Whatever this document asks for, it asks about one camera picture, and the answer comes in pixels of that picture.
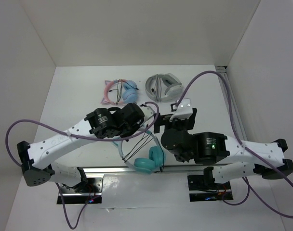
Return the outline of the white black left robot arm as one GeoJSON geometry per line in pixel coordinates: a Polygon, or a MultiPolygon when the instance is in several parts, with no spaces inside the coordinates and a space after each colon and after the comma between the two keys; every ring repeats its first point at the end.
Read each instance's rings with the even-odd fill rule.
{"type": "Polygon", "coordinates": [[[63,184],[76,192],[84,191],[88,183],[84,170],[81,167],[61,165],[56,160],[92,143],[95,138],[129,137],[153,114],[149,107],[135,103],[129,103],[123,108],[97,108],[64,135],[57,134],[38,143],[18,143],[17,150],[27,186],[34,187],[50,181],[63,184]]]}

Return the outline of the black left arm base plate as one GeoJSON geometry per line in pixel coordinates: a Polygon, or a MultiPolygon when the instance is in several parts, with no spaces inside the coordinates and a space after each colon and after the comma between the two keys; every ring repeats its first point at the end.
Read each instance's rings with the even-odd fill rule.
{"type": "Polygon", "coordinates": [[[65,205],[82,205],[88,204],[101,204],[102,203],[102,190],[103,190],[103,175],[93,175],[87,177],[87,185],[79,192],[74,191],[72,188],[66,188],[60,185],[63,194],[65,205]]]}

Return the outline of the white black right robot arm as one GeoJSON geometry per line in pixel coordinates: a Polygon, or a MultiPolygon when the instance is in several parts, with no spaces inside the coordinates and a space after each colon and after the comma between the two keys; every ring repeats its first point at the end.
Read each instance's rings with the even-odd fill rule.
{"type": "Polygon", "coordinates": [[[193,108],[185,119],[174,110],[159,115],[154,132],[164,126],[160,142],[179,162],[194,160],[205,166],[203,185],[212,189],[233,179],[260,175],[266,180],[282,179],[293,173],[293,161],[284,157],[286,140],[272,143],[238,141],[234,137],[215,132],[189,134],[195,125],[197,109],[193,108]]]}

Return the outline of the teal cat-ear headphones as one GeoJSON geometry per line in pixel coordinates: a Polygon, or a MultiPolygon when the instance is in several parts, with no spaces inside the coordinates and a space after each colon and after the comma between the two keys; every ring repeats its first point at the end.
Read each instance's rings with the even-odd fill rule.
{"type": "Polygon", "coordinates": [[[119,156],[125,165],[135,170],[136,173],[151,175],[154,172],[163,172],[166,155],[158,138],[151,131],[144,132],[141,140],[127,154],[124,154],[122,149],[123,141],[114,141],[112,144],[117,148],[119,156]],[[149,148],[148,158],[139,157],[131,163],[129,160],[151,141],[154,141],[155,146],[149,148]]]}

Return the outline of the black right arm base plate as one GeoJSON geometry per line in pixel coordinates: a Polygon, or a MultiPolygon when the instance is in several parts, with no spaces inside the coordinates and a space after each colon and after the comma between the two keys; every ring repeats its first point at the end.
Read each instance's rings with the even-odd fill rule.
{"type": "Polygon", "coordinates": [[[189,172],[187,174],[189,201],[190,202],[210,202],[225,200],[232,201],[233,194],[230,182],[212,183],[204,182],[203,172],[189,172]]]}

